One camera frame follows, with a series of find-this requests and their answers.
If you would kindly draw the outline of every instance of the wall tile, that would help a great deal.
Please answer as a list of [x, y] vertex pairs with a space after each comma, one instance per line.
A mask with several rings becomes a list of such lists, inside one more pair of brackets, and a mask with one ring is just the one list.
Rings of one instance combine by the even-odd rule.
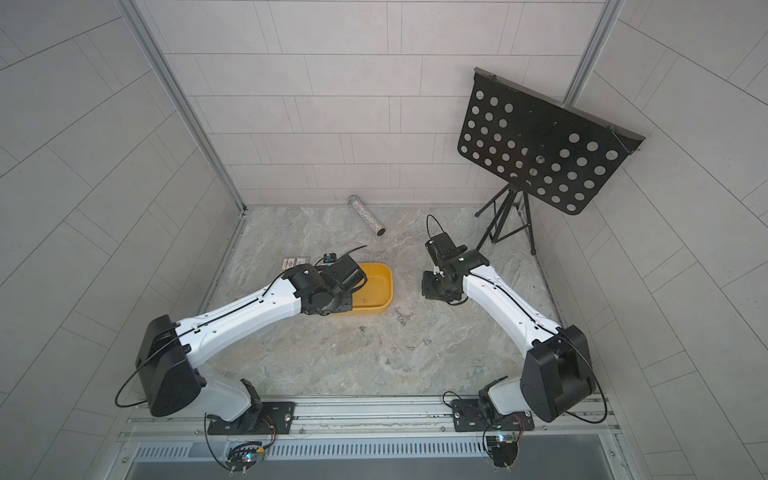
[[685, 352], [676, 353], [668, 359], [661, 360], [643, 369], [643, 374], [650, 386], [659, 385], [692, 372], [696, 372], [696, 367]]
[[632, 355], [618, 322], [613, 322], [592, 337], [600, 352], [615, 395], [627, 412], [627, 421], [643, 453], [669, 452], [680, 446], [675, 440], [659, 403], [654, 398], [642, 370]]
[[686, 58], [675, 61], [643, 112], [737, 198], [768, 179], [760, 147], [768, 105]]
[[660, 286], [672, 280], [694, 263], [696, 263], [696, 257], [687, 247], [682, 247], [672, 257], [669, 257], [664, 263], [643, 278], [645, 286], [653, 293]]
[[616, 22], [594, 70], [633, 101], [667, 50], [623, 22]]
[[302, 55], [195, 55], [214, 95], [311, 95]]
[[310, 187], [302, 165], [233, 165], [232, 170], [244, 189]]
[[424, 55], [422, 95], [466, 96], [475, 84], [475, 67], [521, 84], [527, 55]]
[[557, 55], [533, 56], [522, 84], [549, 97], [562, 97], [568, 90], [580, 59]]
[[88, 32], [88, 37], [123, 86], [151, 69], [139, 44], [122, 18], [91, 30]]
[[656, 127], [595, 72], [589, 75], [575, 107], [640, 135], [649, 135]]
[[273, 164], [343, 164], [337, 134], [263, 134]]
[[11, 392], [107, 260], [63, 223], [0, 286], [0, 391]]
[[74, 41], [7, 67], [0, 71], [0, 146], [24, 159], [110, 95]]
[[91, 219], [83, 215], [78, 209], [74, 209], [72, 213], [67, 216], [65, 221], [70, 227], [80, 232], [83, 237], [89, 239], [109, 255], [113, 254], [120, 245], [114, 238], [110, 237], [107, 232], [99, 228], [96, 223], [93, 223]]
[[641, 277], [683, 246], [623, 168], [608, 179], [594, 203]]
[[379, 2], [271, 2], [283, 53], [386, 54]]
[[99, 183], [78, 210], [121, 242], [172, 176], [160, 155], [144, 141]]
[[157, 220], [142, 216], [75, 310], [119, 331], [172, 243]]
[[86, 412], [72, 409], [62, 430], [69, 432], [89, 433], [91, 435], [107, 435], [112, 427], [113, 417], [101, 413]]
[[0, 439], [5, 475], [31, 476], [29, 465], [37, 465], [53, 443], [106, 352], [67, 330], [56, 332], [0, 407], [0, 422], [14, 432]]
[[200, 208], [195, 208], [157, 268], [157, 276], [183, 294], [187, 277], [213, 229], [214, 225], [206, 219]]
[[335, 205], [332, 189], [259, 190], [264, 205]]
[[403, 97], [403, 133], [450, 134], [460, 132], [467, 112], [467, 97]]
[[766, 33], [765, 18], [768, 5], [762, 2], [653, 2], [637, 28], [728, 78]]
[[[107, 352], [104, 361], [98, 366], [96, 373], [93, 374], [93, 378], [91, 378], [92, 370], [89, 373], [88, 378], [91, 378], [91, 381], [77, 401], [78, 409], [113, 417], [120, 412], [120, 409], [114, 406], [114, 395], [134, 371], [136, 353], [144, 338], [147, 324], [159, 316], [170, 313], [172, 306], [171, 302], [151, 288], [147, 288], [141, 294], [124, 328]], [[128, 393], [127, 389], [123, 391], [120, 400], [124, 402]]]
[[389, 165], [326, 165], [315, 169], [320, 188], [386, 188], [389, 172]]
[[0, 177], [0, 280], [8, 278], [90, 190], [47, 147]]
[[434, 134], [353, 134], [356, 164], [430, 164]]
[[118, 336], [118, 333], [114, 330], [108, 329], [106, 326], [94, 322], [77, 312], [70, 313], [64, 323], [61, 324], [61, 328], [77, 333], [79, 336], [107, 348], [112, 345], [115, 337]]
[[165, 59], [168, 60], [170, 69], [173, 71], [185, 94], [213, 95], [194, 55], [188, 53], [169, 54], [165, 55]]
[[589, 265], [641, 368], [683, 351], [615, 238], [603, 245]]
[[208, 161], [198, 150], [190, 155], [154, 201], [177, 226], [182, 227], [214, 177]]
[[496, 55], [508, 8], [519, 18], [522, 8], [505, 3], [406, 2], [402, 53]]
[[365, 205], [410, 205], [413, 204], [412, 188], [335, 188], [336, 203], [346, 205], [352, 195], [358, 195]]
[[136, 81], [73, 123], [48, 146], [95, 187], [163, 119], [149, 91]]
[[768, 362], [768, 349], [701, 265], [662, 286], [654, 298], [741, 441], [765, 442], [768, 416], [761, 402], [768, 385], [754, 376]]
[[266, 53], [251, 2], [147, 0], [171, 53]]
[[723, 293], [763, 343], [768, 343], [768, 263], [729, 283]]
[[587, 259], [581, 254], [581, 248], [579, 248], [571, 228], [564, 227], [560, 234], [552, 240], [552, 246], [558, 255], [584, 318], [590, 319], [597, 315], [608, 303], [587, 264]]
[[68, 4], [49, 0], [8, 0], [0, 6], [0, 28], [29, 56], [120, 17], [100, 0]]
[[[759, 479], [760, 473], [698, 373], [653, 388], [697, 478]], [[708, 432], [717, 432], [717, 437]]]
[[291, 133], [281, 97], [197, 97], [216, 134]]
[[765, 225], [661, 131], [627, 172], [718, 285], [768, 260]]
[[[581, 56], [601, 10], [589, 3], [527, 3], [512, 54]], [[542, 37], [543, 31], [551, 34]]]
[[412, 55], [306, 55], [314, 95], [418, 95], [422, 59]]
[[461, 188], [466, 185], [469, 165], [401, 165], [401, 188]]
[[297, 97], [305, 132], [386, 133], [387, 97]]

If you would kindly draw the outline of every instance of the yellow tray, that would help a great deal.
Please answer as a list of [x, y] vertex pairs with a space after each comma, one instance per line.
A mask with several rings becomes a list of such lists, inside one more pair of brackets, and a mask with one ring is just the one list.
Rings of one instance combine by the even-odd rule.
[[360, 263], [368, 283], [352, 294], [352, 309], [336, 315], [384, 313], [392, 302], [392, 271], [384, 263]]

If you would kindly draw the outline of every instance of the tripod stand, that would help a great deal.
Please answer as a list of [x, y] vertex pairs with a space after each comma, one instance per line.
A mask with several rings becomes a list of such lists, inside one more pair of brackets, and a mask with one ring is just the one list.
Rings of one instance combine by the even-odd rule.
[[[504, 201], [502, 201], [501, 207], [498, 210], [496, 210], [496, 200], [504, 193], [506, 193], [507, 196], [505, 197]], [[496, 195], [494, 195], [494, 197], [491, 200], [489, 200], [488, 203], [486, 203], [483, 206], [483, 208], [477, 211], [477, 213], [475, 214], [475, 217], [480, 217], [480, 215], [485, 211], [485, 209], [490, 207], [491, 204], [493, 204], [493, 210], [495, 212], [495, 215], [493, 216], [493, 220], [491, 220], [491, 223], [488, 225], [488, 228], [485, 229], [485, 233], [480, 239], [480, 243], [478, 243], [478, 246], [475, 250], [480, 251], [480, 248], [482, 247], [483, 243], [485, 243], [485, 241], [488, 239], [488, 237], [491, 237], [491, 243], [499, 243], [505, 238], [511, 237], [517, 232], [520, 232], [527, 228], [528, 239], [531, 241], [531, 255], [536, 254], [536, 245], [533, 241], [533, 225], [531, 224], [531, 207], [528, 200], [528, 192], [523, 191], [523, 197], [521, 200], [525, 202], [525, 222], [526, 222], [525, 225], [523, 225], [522, 227], [516, 228], [513, 231], [502, 236], [502, 228], [504, 228], [504, 224], [507, 221], [507, 216], [509, 215], [509, 211], [514, 206], [515, 196], [517, 196], [517, 192], [512, 190], [510, 184], [507, 184], [507, 186], [502, 188]]]

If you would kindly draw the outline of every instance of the black cable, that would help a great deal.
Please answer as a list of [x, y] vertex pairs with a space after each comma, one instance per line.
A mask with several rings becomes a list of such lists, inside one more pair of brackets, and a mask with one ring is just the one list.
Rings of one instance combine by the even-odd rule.
[[510, 293], [509, 293], [507, 290], [505, 290], [505, 289], [504, 289], [504, 288], [502, 288], [501, 286], [499, 286], [499, 285], [496, 285], [495, 283], [493, 283], [491, 280], [488, 280], [487, 278], [484, 278], [484, 277], [482, 277], [482, 276], [479, 276], [479, 275], [475, 275], [475, 274], [474, 274], [474, 273], [472, 273], [472, 272], [469, 272], [469, 275], [472, 275], [472, 276], [476, 276], [476, 277], [478, 277], [480, 280], [484, 280], [484, 281], [486, 281], [486, 282], [490, 283], [491, 285], [495, 286], [497, 289], [499, 289], [499, 290], [501, 290], [502, 292], [504, 292], [504, 294], [505, 294], [506, 296], [508, 296], [510, 300], [512, 300], [513, 302], [515, 302], [515, 305], [517, 305], [517, 306], [518, 306], [518, 308], [519, 308], [520, 310], [522, 310], [522, 311], [523, 311], [523, 313], [525, 313], [525, 315], [526, 315], [526, 316], [527, 316], [529, 319], [531, 319], [531, 321], [532, 321], [532, 322], [533, 322], [533, 323], [534, 323], [534, 324], [535, 324], [535, 325], [536, 325], [538, 328], [540, 328], [540, 329], [544, 330], [546, 333], [549, 333], [549, 334], [550, 334], [550, 335], [552, 335], [552, 336], [556, 336], [556, 337], [558, 337], [559, 339], [563, 339], [563, 340], [565, 340], [565, 342], [566, 342], [568, 345], [570, 345], [570, 346], [571, 346], [571, 348], [572, 348], [573, 350], [575, 350], [575, 352], [576, 352], [576, 353], [578, 353], [578, 355], [581, 357], [581, 359], [582, 359], [582, 360], [584, 360], [584, 364], [587, 366], [587, 368], [589, 369], [590, 373], [592, 374], [592, 378], [594, 378], [594, 383], [595, 383], [595, 385], [597, 386], [598, 390], [600, 391], [600, 397], [603, 399], [603, 406], [604, 406], [604, 411], [603, 411], [603, 418], [601, 418], [600, 420], [597, 420], [597, 421], [595, 421], [595, 420], [587, 420], [587, 419], [585, 419], [585, 418], [583, 418], [583, 417], [580, 417], [580, 416], [578, 416], [578, 415], [575, 415], [574, 413], [570, 413], [570, 412], [565, 412], [565, 413], [569, 414], [570, 416], [572, 416], [572, 417], [574, 417], [574, 418], [576, 418], [576, 419], [579, 419], [579, 420], [581, 420], [582, 422], [591, 423], [591, 424], [593, 424], [593, 425], [597, 425], [598, 423], [602, 423], [602, 422], [605, 422], [605, 419], [607, 419], [607, 418], [608, 418], [608, 400], [605, 398], [605, 394], [603, 393], [603, 387], [601, 387], [601, 386], [600, 386], [600, 381], [598, 381], [598, 376], [594, 374], [594, 370], [592, 369], [592, 366], [589, 364], [589, 362], [588, 362], [588, 361], [587, 361], [587, 359], [584, 357], [584, 355], [582, 355], [582, 354], [581, 354], [581, 352], [579, 352], [578, 348], [576, 348], [576, 346], [573, 344], [573, 342], [571, 341], [571, 339], [569, 339], [569, 338], [568, 338], [568, 336], [567, 336], [567, 335], [565, 335], [565, 333], [563, 333], [562, 331], [560, 331], [560, 332], [558, 332], [558, 333], [554, 333], [554, 332], [552, 332], [552, 331], [550, 331], [550, 330], [548, 330], [548, 329], [544, 328], [543, 326], [539, 325], [538, 323], [536, 323], [536, 320], [535, 320], [535, 319], [534, 319], [534, 318], [531, 316], [531, 314], [530, 314], [530, 313], [528, 313], [528, 311], [527, 311], [526, 309], [524, 309], [524, 308], [522, 307], [522, 305], [520, 305], [520, 303], [518, 303], [518, 301], [517, 301], [517, 300], [515, 300], [515, 298], [514, 298], [514, 297], [513, 297], [513, 296], [512, 296], [512, 295], [511, 295], [511, 294], [510, 294]]
[[437, 226], [440, 227], [440, 230], [442, 230], [443, 233], [445, 233], [445, 228], [442, 227], [442, 225], [440, 224], [440, 222], [438, 222], [438, 220], [435, 218], [435, 216], [432, 215], [432, 214], [429, 214], [429, 215], [427, 215], [427, 237], [432, 238], [432, 235], [429, 234], [429, 218], [430, 217], [432, 217], [432, 219], [435, 222], [437, 222]]

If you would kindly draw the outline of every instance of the black mounting plate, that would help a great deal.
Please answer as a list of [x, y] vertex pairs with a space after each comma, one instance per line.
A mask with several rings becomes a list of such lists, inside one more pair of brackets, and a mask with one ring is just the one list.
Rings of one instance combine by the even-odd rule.
[[[293, 423], [293, 410], [295, 402], [265, 402], [263, 414], [268, 415], [275, 424], [277, 435], [287, 435]], [[290, 420], [285, 421], [285, 416], [290, 415]], [[208, 435], [269, 435], [269, 427], [261, 422], [254, 432], [245, 432], [236, 422], [212, 419], [208, 425]]]
[[[484, 420], [480, 417], [477, 399], [454, 399], [451, 401], [453, 413], [453, 428], [457, 432], [484, 432], [486, 429]], [[523, 421], [526, 432], [534, 429], [533, 418], [526, 416], [525, 412], [514, 412]], [[519, 432], [520, 425], [517, 419], [510, 415], [502, 422], [501, 430], [505, 432]]]

